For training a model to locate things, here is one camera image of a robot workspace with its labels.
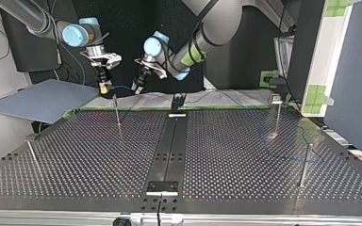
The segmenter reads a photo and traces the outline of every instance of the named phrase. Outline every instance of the metal rod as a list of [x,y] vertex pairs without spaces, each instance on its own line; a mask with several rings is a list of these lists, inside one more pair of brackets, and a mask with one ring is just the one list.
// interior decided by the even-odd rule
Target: metal rod
[[113,106],[114,106],[114,109],[116,109],[117,125],[120,126],[121,124],[120,124],[120,117],[119,117],[119,110],[118,110],[116,94],[113,95]]
[[278,124],[278,121],[280,119],[280,114],[281,114],[281,104],[278,105],[277,124]]
[[32,158],[34,159],[34,161],[37,161],[37,156],[34,154],[34,149],[32,148],[31,142],[28,141],[27,144],[28,144],[28,148],[30,149]]
[[310,143],[307,145],[306,154],[304,156],[304,167],[302,168],[301,178],[299,179],[299,187],[304,187],[304,180],[307,174],[307,165],[308,165],[307,160],[309,159],[312,150],[313,150],[313,144]]

